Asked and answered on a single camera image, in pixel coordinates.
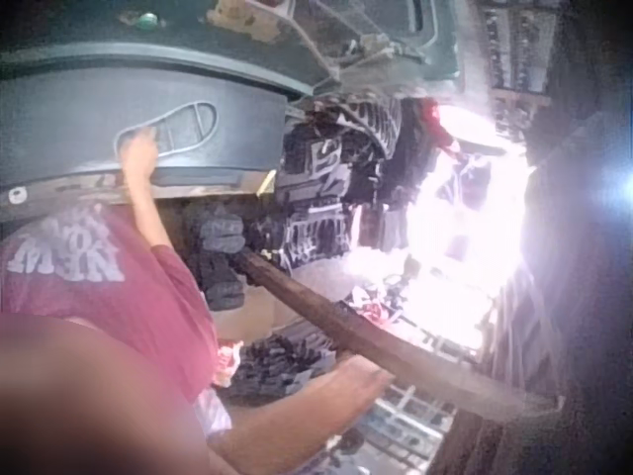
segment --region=skin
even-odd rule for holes
[[[139,233],[150,247],[172,247],[151,197],[157,156],[152,130],[120,151]],[[117,463],[143,460],[143,474],[238,475],[140,354],[81,319],[0,323],[0,453],[17,447],[29,473],[134,473]],[[78,463],[83,471],[68,471]]]

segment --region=clutter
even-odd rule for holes
[[[327,340],[316,342],[292,342],[275,334],[245,347],[232,384],[222,389],[223,396],[232,401],[269,402],[295,394],[311,379],[328,372],[336,361]]]

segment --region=red cloth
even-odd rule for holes
[[[130,209],[90,205],[28,225],[0,262],[3,312],[87,320],[190,402],[212,383],[218,344],[196,282],[171,248],[147,246]]]

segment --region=green object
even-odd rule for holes
[[[155,30],[158,28],[158,17],[150,12],[143,13],[136,20],[135,27],[146,31]]]

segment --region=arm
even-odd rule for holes
[[[152,129],[143,129],[125,143],[120,151],[121,163],[138,232],[150,247],[166,245],[173,248],[151,197],[149,177],[158,157],[154,134]]]
[[[212,448],[209,447],[209,466],[212,475],[239,475],[237,471],[217,455]]]

